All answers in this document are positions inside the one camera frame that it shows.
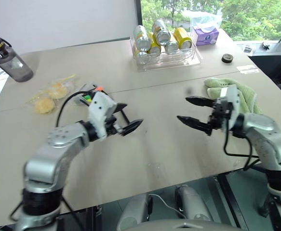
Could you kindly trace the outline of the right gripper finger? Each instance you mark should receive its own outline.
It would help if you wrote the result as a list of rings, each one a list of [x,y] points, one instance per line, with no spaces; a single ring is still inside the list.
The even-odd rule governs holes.
[[[206,106],[213,108],[214,106],[214,100],[205,98],[205,97],[199,97],[199,96],[189,96],[185,98],[186,101],[193,105],[197,106]]]
[[[198,119],[189,117],[189,116],[180,116],[178,115],[177,118],[185,125],[189,126],[190,128],[200,130],[207,134],[208,136],[211,136],[213,127],[208,123],[203,123],[199,121]]]

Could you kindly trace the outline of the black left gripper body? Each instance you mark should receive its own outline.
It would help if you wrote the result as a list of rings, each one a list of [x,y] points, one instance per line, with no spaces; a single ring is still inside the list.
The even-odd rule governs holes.
[[[105,121],[105,128],[108,136],[115,134],[126,136],[127,134],[131,133],[131,128],[129,127],[130,120],[128,119],[123,109],[120,110],[120,114],[126,122],[126,126],[122,127],[121,125],[119,125],[117,123],[117,118],[113,114],[110,118],[106,119]]]

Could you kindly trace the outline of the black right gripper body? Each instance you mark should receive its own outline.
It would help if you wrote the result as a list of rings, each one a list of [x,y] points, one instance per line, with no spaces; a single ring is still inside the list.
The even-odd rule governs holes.
[[[213,109],[208,119],[210,131],[214,129],[229,131],[229,121],[233,111],[232,102],[228,101],[227,97],[220,97],[215,100],[209,99],[208,105]]]

